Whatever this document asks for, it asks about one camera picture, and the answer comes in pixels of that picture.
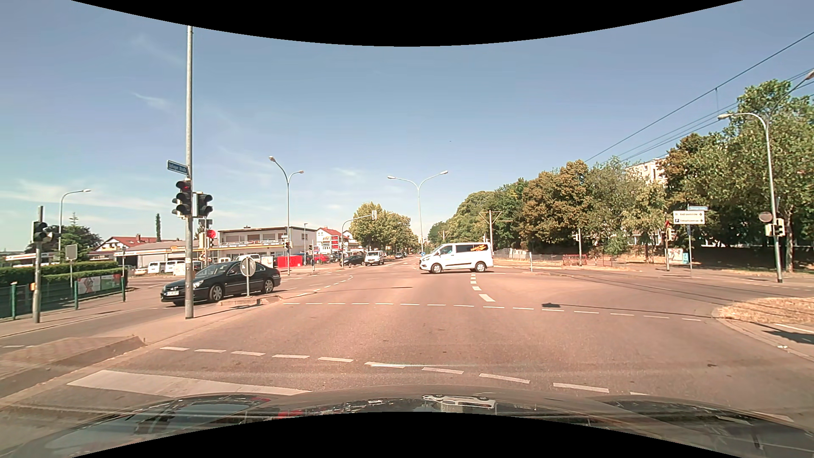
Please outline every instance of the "black sedan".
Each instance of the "black sedan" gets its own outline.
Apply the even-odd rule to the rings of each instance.
[[[252,293],[269,294],[280,286],[280,271],[259,262],[255,265],[257,270],[249,279]],[[178,280],[166,284],[161,290],[161,301],[183,305],[184,283],[184,280]],[[246,277],[240,273],[240,261],[219,262],[195,274],[192,288],[195,301],[218,302],[226,296],[245,294]]]
[[[344,261],[342,261],[343,266],[361,266],[364,263],[365,263],[365,257],[364,256],[359,256],[358,254],[355,254],[353,256],[348,256],[347,258],[345,258]]]

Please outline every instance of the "green fence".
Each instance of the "green fence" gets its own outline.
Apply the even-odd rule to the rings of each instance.
[[[79,301],[121,291],[121,274],[69,280],[43,281],[40,311],[72,308]],[[30,315],[33,301],[30,284],[0,288],[0,319]]]

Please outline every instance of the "signboard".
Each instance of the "signboard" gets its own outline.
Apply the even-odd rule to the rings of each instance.
[[[675,224],[706,224],[702,210],[672,212],[672,221]]]
[[[65,260],[66,261],[76,261],[79,258],[78,255],[79,245],[73,244],[68,245],[65,247]]]
[[[186,165],[178,164],[177,162],[167,161],[167,170],[172,170],[173,172],[178,172],[179,174],[189,175],[190,170],[186,168]]]
[[[250,277],[254,275],[256,270],[257,264],[254,259],[243,258],[243,260],[240,262],[240,273],[243,274],[244,277]]]

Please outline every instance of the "sky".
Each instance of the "sky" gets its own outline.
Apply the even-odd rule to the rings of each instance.
[[[60,197],[85,188],[65,198],[63,224],[75,213],[103,239],[155,236],[160,214],[162,237],[182,238],[171,200],[183,177],[167,160],[185,160],[186,26],[64,0],[0,11],[0,249],[24,249],[37,206],[56,224]],[[338,228],[373,201],[418,234],[416,188],[387,176],[449,170],[421,188],[426,235],[470,193],[588,159],[805,36],[812,13],[807,0],[743,0],[564,37],[412,48],[194,29],[194,188],[212,195],[216,230],[285,226],[275,156],[304,170],[291,179],[292,226]],[[814,68],[812,48],[814,36],[591,163]]]

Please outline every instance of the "lamp post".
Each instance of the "lamp post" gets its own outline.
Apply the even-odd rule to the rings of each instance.
[[[291,177],[296,174],[304,174],[305,170],[300,170],[299,172],[294,172],[293,174],[286,174],[285,169],[283,169],[282,165],[274,159],[274,156],[269,156],[269,161],[272,161],[274,164],[277,164],[277,167],[282,170],[282,174],[286,177],[286,237],[288,248],[287,251],[287,260],[286,264],[288,265],[288,275],[291,275]]]
[[[66,192],[66,193],[64,193],[62,195],[62,199],[59,199],[59,234],[60,234],[60,236],[56,240],[56,246],[57,246],[56,253],[57,253],[57,256],[59,256],[59,260],[61,262],[62,262],[62,254],[61,254],[62,253],[62,236],[61,236],[61,234],[62,234],[62,205],[65,202],[65,196],[67,196],[68,194],[75,194],[77,192],[90,192],[90,189],[81,189],[79,191]]]
[[[443,172],[441,172],[439,174],[432,175],[430,178],[435,178],[435,177],[437,177],[439,175],[446,175],[448,173],[449,173],[449,170],[444,170]],[[397,177],[394,177],[394,176],[391,176],[391,175],[387,176],[387,179],[401,180],[401,181],[406,181],[408,183],[412,183],[413,186],[415,186],[416,191],[418,191],[418,231],[421,233],[421,252],[422,253],[424,253],[424,224],[423,224],[422,219],[421,219],[421,185],[424,184],[424,182],[426,182],[430,178],[425,178],[424,181],[422,181],[420,184],[416,184],[415,182],[412,182],[412,181],[410,181],[408,179],[397,178]]]
[[[775,268],[777,269],[777,282],[778,283],[783,283],[783,274],[782,274],[782,271],[781,271],[781,268],[780,268],[780,242],[777,239],[777,230],[775,229],[777,227],[777,202],[774,199],[774,177],[772,176],[772,147],[771,147],[771,145],[769,144],[769,141],[768,141],[768,126],[766,125],[766,121],[764,121],[764,119],[762,117],[760,117],[760,116],[758,116],[758,115],[756,115],[754,113],[748,113],[748,112],[744,112],[744,113],[724,113],[724,114],[718,115],[718,119],[726,119],[726,118],[732,117],[732,116],[753,116],[753,117],[756,117],[756,118],[758,118],[758,121],[760,121],[760,124],[763,125],[764,132],[766,133],[766,159],[767,159],[767,162],[768,162],[768,192],[769,192],[769,198],[772,200],[772,237],[774,239],[774,265],[775,265]]]

